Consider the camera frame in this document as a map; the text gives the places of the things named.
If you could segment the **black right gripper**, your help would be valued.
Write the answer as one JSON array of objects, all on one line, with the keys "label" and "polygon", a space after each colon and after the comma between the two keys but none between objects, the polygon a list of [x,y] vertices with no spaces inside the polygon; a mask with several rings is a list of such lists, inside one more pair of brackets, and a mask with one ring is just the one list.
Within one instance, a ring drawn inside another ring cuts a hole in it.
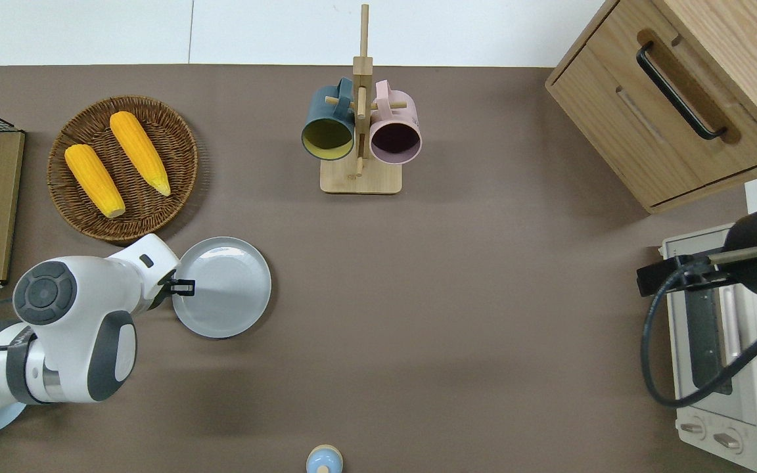
[{"label": "black right gripper", "polygon": [[757,294],[757,212],[746,215],[728,229],[723,246],[711,254],[685,254],[656,261],[637,270],[642,297],[654,296],[669,273],[682,272],[670,291],[706,290],[741,284]]}]

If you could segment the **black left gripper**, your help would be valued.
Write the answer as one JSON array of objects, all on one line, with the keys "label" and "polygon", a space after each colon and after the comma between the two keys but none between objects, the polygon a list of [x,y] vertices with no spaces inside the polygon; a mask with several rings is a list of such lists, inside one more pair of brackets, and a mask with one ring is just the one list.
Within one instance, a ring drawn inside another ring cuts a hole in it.
[{"label": "black left gripper", "polygon": [[166,273],[157,282],[159,291],[150,303],[149,309],[155,309],[166,297],[174,296],[174,294],[181,297],[195,296],[196,281],[192,281],[191,279],[175,279],[175,273],[176,269],[172,269],[172,271]]}]

